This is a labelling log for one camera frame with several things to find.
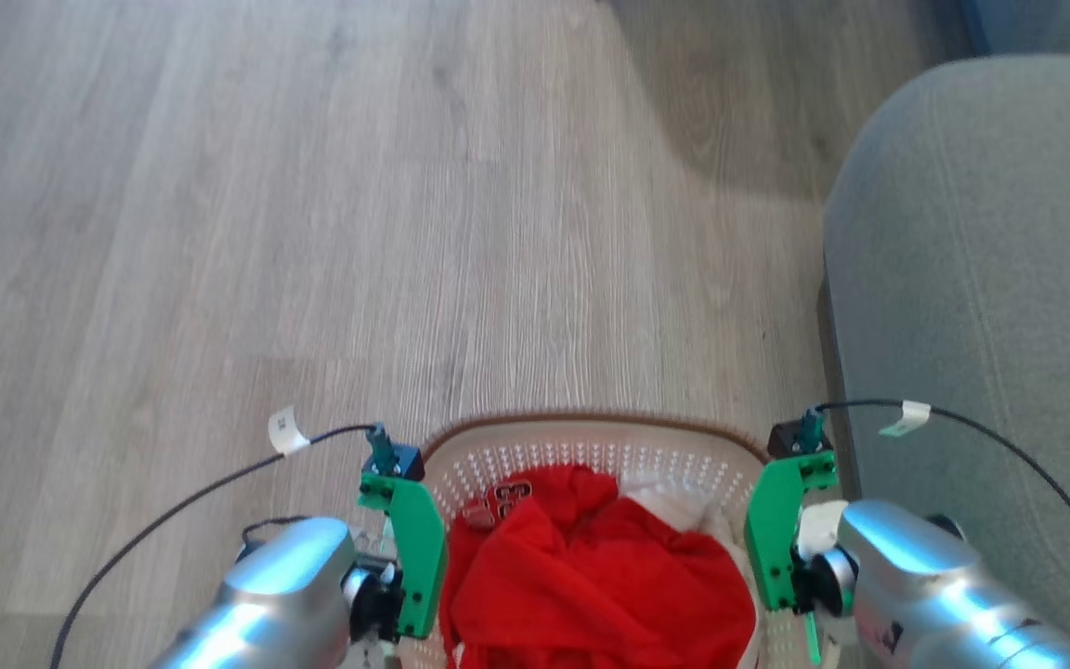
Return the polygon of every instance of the wooden floor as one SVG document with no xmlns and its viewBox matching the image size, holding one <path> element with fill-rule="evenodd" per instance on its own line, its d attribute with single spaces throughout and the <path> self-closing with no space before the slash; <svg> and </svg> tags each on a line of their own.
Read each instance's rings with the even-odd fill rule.
<svg viewBox="0 0 1070 669">
<path fill-rule="evenodd" d="M 0 0 L 0 669 L 167 505 L 306 431 L 613 407 L 764 436 L 823 397 L 820 209 L 964 54 L 947 0 Z M 102 584 L 64 666 L 144 666 L 246 522 L 217 492 Z"/>
</svg>

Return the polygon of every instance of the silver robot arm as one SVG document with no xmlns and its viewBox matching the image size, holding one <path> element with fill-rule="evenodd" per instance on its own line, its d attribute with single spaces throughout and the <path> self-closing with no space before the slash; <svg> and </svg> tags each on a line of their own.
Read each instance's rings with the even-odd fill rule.
<svg viewBox="0 0 1070 669">
<path fill-rule="evenodd" d="M 391 563 L 357 553 L 345 522 L 302 520 L 239 560 L 209 610 L 151 666 L 333 669 L 351 638 L 389 618 L 394 579 Z"/>
<path fill-rule="evenodd" d="M 1070 638 L 962 538 L 892 503 L 851 503 L 811 562 L 815 598 L 887 668 L 1070 668 Z"/>
</svg>

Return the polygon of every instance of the gray fabric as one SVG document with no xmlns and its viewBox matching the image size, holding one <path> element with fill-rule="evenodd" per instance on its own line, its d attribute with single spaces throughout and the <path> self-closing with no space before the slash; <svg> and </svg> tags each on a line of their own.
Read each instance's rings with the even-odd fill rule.
<svg viewBox="0 0 1070 669">
<path fill-rule="evenodd" d="M 846 398 L 916 398 L 1010 437 L 1070 492 L 1070 57 L 970 60 L 900 90 L 827 207 Z M 960 520 L 1070 630 L 1070 513 L 1002 446 L 933 420 L 850 427 L 866 497 Z"/>
<path fill-rule="evenodd" d="M 994 54 L 1070 52 L 1070 0 L 964 0 Z"/>
</svg>

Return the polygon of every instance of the black cable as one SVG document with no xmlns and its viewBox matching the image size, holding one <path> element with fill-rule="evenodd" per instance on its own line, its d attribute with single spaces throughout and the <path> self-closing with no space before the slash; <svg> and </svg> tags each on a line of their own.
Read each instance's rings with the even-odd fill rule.
<svg viewBox="0 0 1070 669">
<path fill-rule="evenodd" d="M 345 432 L 367 432 L 370 429 L 373 429 L 373 425 L 348 425 L 345 427 L 338 427 L 336 429 L 331 429 L 331 431 L 324 432 L 319 437 L 311 438 L 308 441 L 308 444 L 311 445 L 320 443 L 320 441 L 327 440 L 327 438 L 338 435 L 343 435 Z M 184 511 L 187 505 L 195 503 L 196 500 L 203 498 L 213 490 L 217 490 L 217 488 L 225 486 L 227 483 L 236 482 L 236 480 L 242 478 L 243 475 L 254 474 L 259 469 L 275 465 L 276 461 L 284 460 L 284 454 L 273 454 L 271 457 L 264 458 L 264 460 L 256 461 L 255 465 L 250 465 L 248 467 L 243 467 L 242 469 L 234 471 L 233 474 L 217 478 L 216 482 L 210 483 L 208 486 L 200 488 L 200 490 L 193 492 L 192 496 L 184 498 L 182 503 L 178 503 L 173 505 L 173 507 L 163 512 L 159 518 L 152 520 L 151 524 L 148 524 L 143 530 L 139 531 L 135 538 L 132 538 L 131 542 L 126 542 L 126 546 L 119 549 L 118 552 L 114 553 L 113 558 L 106 560 L 106 564 L 103 564 L 102 568 L 98 568 L 92 579 L 89 579 L 89 582 L 86 583 L 86 588 L 81 590 L 80 595 L 77 595 L 76 602 L 73 602 L 73 607 L 68 609 L 67 615 L 64 617 L 64 623 L 60 626 L 60 632 L 57 632 L 56 634 L 56 644 L 52 647 L 52 659 L 50 664 L 48 664 L 48 669 L 60 668 L 60 657 L 64 655 L 64 643 L 68 640 L 68 632 L 73 630 L 73 622 L 77 619 L 77 614 L 81 612 L 81 606 L 85 606 L 87 598 L 89 598 L 89 594 L 93 593 L 94 588 L 97 588 L 97 583 L 101 583 L 102 579 L 105 579 L 106 575 L 109 574 L 110 568 L 118 566 L 118 563 L 122 562 L 123 558 L 126 558 L 128 552 L 135 550 L 135 546 L 139 546 L 139 543 L 143 542 L 143 538 L 148 538 L 149 534 L 159 529 L 159 527 L 164 524 L 167 519 L 170 519 L 170 517 Z"/>
<path fill-rule="evenodd" d="M 826 402 L 823 405 L 816 405 L 815 407 L 812 407 L 812 411 L 815 411 L 815 413 L 824 413 L 824 411 L 827 410 L 840 410 L 841 408 L 851 408 L 858 406 L 882 406 L 882 407 L 901 408 L 903 407 L 903 399 L 850 399 L 850 401 L 846 402 Z M 994 432 L 993 429 L 990 429 L 989 427 L 985 427 L 984 425 L 977 423 L 976 420 L 972 420 L 968 419 L 968 416 L 960 415 L 959 413 L 948 411 L 947 408 L 931 407 L 931 413 L 935 415 L 942 415 L 944 416 L 944 419 L 954 420 L 956 423 L 967 425 L 968 427 L 976 429 L 977 432 L 980 432 L 985 437 L 990 437 L 991 440 L 997 441 L 998 444 L 1006 446 L 1008 452 L 1018 456 L 1019 460 L 1022 460 L 1026 462 L 1026 465 L 1031 467 L 1031 469 L 1035 470 L 1035 473 L 1040 475 L 1040 477 L 1043 478 L 1045 483 L 1048 483 L 1048 486 L 1052 486 L 1052 490 L 1054 490 L 1054 492 L 1056 492 L 1056 495 L 1059 496 L 1059 499 L 1063 500 L 1063 503 L 1067 504 L 1067 508 L 1070 510 L 1070 496 L 1067 495 L 1067 492 L 1063 489 L 1060 484 L 1058 484 L 1056 480 L 1053 478 L 1052 475 L 1048 474 L 1048 471 L 1045 471 L 1043 469 L 1043 466 L 1040 466 L 1039 462 L 1035 460 L 1035 458 L 1030 457 L 1026 452 L 1024 452 L 1023 448 L 1020 448 L 1017 445 L 1014 445 L 1013 441 L 1007 440 L 1007 438 L 1003 437 L 1002 435 Z"/>
</svg>

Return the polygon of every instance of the white cable label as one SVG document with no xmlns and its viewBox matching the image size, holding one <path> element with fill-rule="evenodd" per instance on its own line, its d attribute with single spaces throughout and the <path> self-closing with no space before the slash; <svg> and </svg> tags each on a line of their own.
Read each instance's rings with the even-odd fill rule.
<svg viewBox="0 0 1070 669">
<path fill-rule="evenodd" d="M 292 454 L 310 443 L 296 427 L 296 407 L 293 406 L 271 415 L 266 432 L 271 436 L 271 444 L 280 454 Z"/>
<path fill-rule="evenodd" d="M 799 533 L 795 536 L 795 552 L 799 558 L 810 560 L 836 546 L 836 531 L 846 505 L 845 500 L 829 500 L 808 505 L 799 513 Z"/>
<path fill-rule="evenodd" d="M 901 437 L 914 429 L 922 427 L 927 420 L 931 417 L 931 406 L 922 402 L 913 402 L 911 399 L 903 399 L 903 417 L 895 425 L 878 429 L 878 435 L 883 437 Z"/>
</svg>

